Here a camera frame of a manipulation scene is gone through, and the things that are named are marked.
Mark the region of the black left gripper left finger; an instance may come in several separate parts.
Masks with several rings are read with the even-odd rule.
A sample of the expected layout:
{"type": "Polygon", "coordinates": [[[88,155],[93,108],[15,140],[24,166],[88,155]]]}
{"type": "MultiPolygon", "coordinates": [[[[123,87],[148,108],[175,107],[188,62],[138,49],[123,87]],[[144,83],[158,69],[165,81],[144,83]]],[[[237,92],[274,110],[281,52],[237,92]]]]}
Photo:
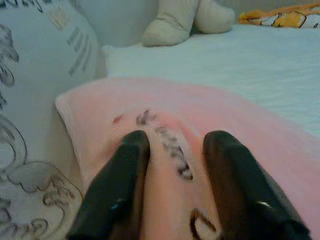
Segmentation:
{"type": "Polygon", "coordinates": [[[125,135],[111,159],[91,182],[68,240],[137,240],[150,160],[146,133],[125,135]]]}

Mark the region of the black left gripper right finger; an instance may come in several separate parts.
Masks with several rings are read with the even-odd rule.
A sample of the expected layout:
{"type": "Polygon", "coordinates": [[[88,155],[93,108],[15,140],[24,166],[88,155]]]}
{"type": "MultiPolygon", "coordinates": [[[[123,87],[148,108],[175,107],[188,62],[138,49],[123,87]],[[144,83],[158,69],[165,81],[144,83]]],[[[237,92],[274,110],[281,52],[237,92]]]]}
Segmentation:
{"type": "Polygon", "coordinates": [[[283,189],[237,138],[211,131],[203,154],[223,239],[311,239],[283,189]]]}

